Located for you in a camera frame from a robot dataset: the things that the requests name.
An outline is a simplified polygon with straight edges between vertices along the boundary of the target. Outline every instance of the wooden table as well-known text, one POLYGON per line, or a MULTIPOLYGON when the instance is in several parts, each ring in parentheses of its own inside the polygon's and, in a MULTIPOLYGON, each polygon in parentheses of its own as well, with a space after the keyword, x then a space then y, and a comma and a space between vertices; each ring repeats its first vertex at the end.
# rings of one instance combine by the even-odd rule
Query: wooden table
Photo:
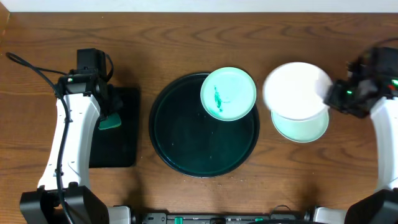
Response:
MULTIPOLYGON (((10 62, 69 71, 76 49, 104 50, 115 64, 111 83, 142 93, 137 165, 92 169, 92 191, 108 206, 180 213, 264 213, 285 204, 347 209, 371 195, 377 151, 371 120, 331 111, 319 140, 282 137, 262 101, 262 84, 277 66, 318 65, 345 78, 347 61, 398 36, 397 14, 12 13, 0 56, 0 222, 24 223, 22 192, 35 190, 49 158, 55 97, 33 71, 10 62), (169 168, 149 139, 148 117, 159 92, 188 73, 235 66, 257 84, 261 130, 249 159, 221 177, 198 179, 169 168)), ((51 80, 58 76, 49 74, 51 80)))

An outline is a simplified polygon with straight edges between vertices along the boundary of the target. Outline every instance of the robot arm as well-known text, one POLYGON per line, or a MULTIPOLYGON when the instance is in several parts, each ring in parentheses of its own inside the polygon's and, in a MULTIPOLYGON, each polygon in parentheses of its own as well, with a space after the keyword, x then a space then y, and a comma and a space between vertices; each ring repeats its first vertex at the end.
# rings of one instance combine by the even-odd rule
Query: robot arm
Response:
POLYGON ((62 212, 65 209, 69 211, 69 220, 73 220, 73 223, 131 223, 129 207, 107 208, 90 190, 88 168, 96 122, 122 106, 117 97, 112 98, 108 93, 106 82, 113 69, 107 76, 106 57, 104 52, 96 49, 78 50, 78 69, 71 70, 58 80, 58 91, 65 100, 66 111, 70 115, 60 169, 59 187, 63 198, 57 194, 59 189, 55 169, 66 114, 61 100, 58 100, 57 126, 44 174, 36 191, 24 192, 21 196, 20 209, 29 224, 66 223, 66 211, 65 214, 62 212), (63 199, 67 208, 55 209, 63 199))
MULTIPOLYGON (((100 116, 100 106, 94 95, 84 96, 82 93, 65 95, 70 110, 70 119, 64 155, 62 157, 62 185, 68 188, 69 183, 90 189, 88 163, 90 160, 91 140, 97 119, 100 116)), ((57 126, 51 148, 50 159, 39 180, 37 188, 44 186, 45 190, 57 189, 54 168, 57 163, 63 128, 65 126, 65 110, 60 100, 57 101, 57 126)))
POLYGON ((382 97, 371 109, 377 137, 379 178, 376 191, 398 188, 398 98, 382 97))

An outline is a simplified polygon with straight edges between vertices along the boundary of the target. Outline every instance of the black round tray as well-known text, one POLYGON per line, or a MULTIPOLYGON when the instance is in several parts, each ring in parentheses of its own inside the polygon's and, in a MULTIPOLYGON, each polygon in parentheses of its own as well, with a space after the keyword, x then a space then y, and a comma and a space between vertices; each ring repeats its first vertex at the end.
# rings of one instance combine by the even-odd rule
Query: black round tray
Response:
POLYGON ((193 177, 215 177, 239 167, 259 136, 256 106, 236 121, 210 116, 200 101, 209 73, 175 80, 157 97, 149 116, 152 145, 171 168, 193 177))

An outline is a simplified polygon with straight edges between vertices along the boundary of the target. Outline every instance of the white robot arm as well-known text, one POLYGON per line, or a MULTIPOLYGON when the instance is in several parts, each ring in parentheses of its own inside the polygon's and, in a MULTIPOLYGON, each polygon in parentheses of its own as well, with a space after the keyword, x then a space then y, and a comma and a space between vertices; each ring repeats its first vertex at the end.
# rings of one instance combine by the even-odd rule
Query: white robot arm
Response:
POLYGON ((379 178, 376 191, 398 188, 398 98, 382 97, 371 109, 377 137, 379 178))
MULTIPOLYGON (((67 140, 62 157, 62 185, 68 188, 69 183, 76 182, 90 189, 88 163, 90 160, 91 140, 97 119, 100 116, 100 106, 93 95, 83 96, 82 93, 63 97, 70 111, 67 140)), ((45 190, 57 189, 54 168, 57 163, 61 138, 65 126, 65 110, 60 100, 57 101, 57 126, 51 148, 50 159, 39 180, 37 188, 44 186, 45 190)))

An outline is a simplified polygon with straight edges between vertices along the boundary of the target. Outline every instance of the black mat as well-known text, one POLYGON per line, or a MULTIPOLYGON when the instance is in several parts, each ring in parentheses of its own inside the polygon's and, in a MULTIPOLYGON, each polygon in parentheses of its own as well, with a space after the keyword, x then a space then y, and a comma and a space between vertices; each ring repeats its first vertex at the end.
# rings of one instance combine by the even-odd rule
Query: black mat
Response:
POLYGON ((137 88, 114 88, 123 107, 118 111, 121 125, 99 130, 98 120, 91 143, 90 168, 130 167, 136 163, 140 92, 137 88))

